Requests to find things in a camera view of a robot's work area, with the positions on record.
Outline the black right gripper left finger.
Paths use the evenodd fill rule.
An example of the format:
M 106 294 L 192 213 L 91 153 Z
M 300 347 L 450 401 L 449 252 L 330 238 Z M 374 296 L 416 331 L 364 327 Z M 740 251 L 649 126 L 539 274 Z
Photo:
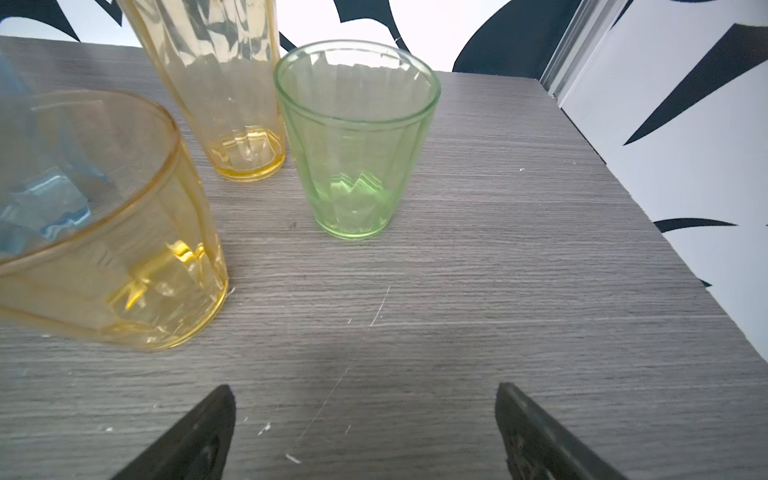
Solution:
M 219 385 L 113 479 L 220 479 L 235 421 L 234 394 Z

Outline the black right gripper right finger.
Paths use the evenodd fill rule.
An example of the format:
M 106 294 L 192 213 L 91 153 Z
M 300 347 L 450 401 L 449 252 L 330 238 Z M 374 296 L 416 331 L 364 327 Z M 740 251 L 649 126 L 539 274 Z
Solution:
M 511 382 L 498 386 L 495 418 L 513 479 L 626 479 Z

